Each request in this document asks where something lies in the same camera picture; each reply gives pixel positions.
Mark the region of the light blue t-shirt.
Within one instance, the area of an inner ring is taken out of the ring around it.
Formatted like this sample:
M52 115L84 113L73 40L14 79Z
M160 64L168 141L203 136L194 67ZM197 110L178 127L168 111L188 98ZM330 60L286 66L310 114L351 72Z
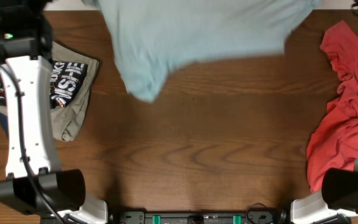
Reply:
M196 62L281 54L317 0L94 0L127 92L153 102Z

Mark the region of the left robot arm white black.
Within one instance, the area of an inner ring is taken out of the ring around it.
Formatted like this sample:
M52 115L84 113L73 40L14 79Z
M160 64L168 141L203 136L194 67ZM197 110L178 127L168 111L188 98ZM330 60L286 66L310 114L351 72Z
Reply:
M108 206L86 192L80 170L63 170L52 134L52 27L45 1L0 0L0 76L9 155L0 202L43 223L107 223Z

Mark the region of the beige folded garment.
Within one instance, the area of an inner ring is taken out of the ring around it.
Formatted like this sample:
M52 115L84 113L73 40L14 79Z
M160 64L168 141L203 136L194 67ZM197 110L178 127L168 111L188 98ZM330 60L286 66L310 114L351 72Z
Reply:
M92 84L98 72L99 62L91 57L79 54L58 43L53 44L52 58L82 62L88 65L85 75L85 83L72 103L66 108L54 108L51 110L52 132L55 139L60 141L74 140L83 125L88 108Z

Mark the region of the black printed folded shirt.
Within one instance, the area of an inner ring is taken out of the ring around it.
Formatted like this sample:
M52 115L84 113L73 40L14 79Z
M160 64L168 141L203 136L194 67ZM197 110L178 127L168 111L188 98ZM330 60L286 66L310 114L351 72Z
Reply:
M51 109L66 108L83 86L87 68L85 63L50 63L42 57L9 58L0 68L0 106L10 112L20 107L30 111L26 103L35 104L39 110L44 110L47 103Z

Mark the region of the red t-shirt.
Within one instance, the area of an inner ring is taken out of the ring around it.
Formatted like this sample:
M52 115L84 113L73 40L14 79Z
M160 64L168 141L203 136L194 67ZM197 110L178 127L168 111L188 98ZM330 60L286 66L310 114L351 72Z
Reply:
M358 36L344 21L338 22L324 33L320 49L340 84L306 147L311 192L322 188L330 168L354 170L358 157Z

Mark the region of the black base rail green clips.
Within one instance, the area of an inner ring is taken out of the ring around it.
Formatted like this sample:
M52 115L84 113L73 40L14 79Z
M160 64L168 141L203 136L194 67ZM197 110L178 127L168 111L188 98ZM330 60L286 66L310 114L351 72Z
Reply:
M133 208L112 212L113 224L286 224L285 209L255 203L245 210L148 211Z

